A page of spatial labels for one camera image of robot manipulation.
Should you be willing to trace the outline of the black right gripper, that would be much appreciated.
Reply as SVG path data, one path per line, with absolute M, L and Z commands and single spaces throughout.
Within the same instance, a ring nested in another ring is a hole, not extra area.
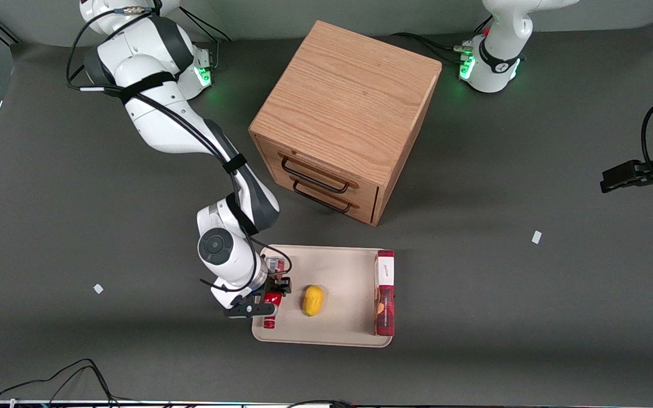
M 224 308 L 223 314 L 227 318 L 254 318 L 274 317 L 278 307 L 265 300 L 265 295 L 270 292 L 288 295 L 292 292 L 292 282 L 289 276 L 262 274 L 248 287 L 233 291 L 224 279 L 216 279 L 210 290 L 215 299 Z

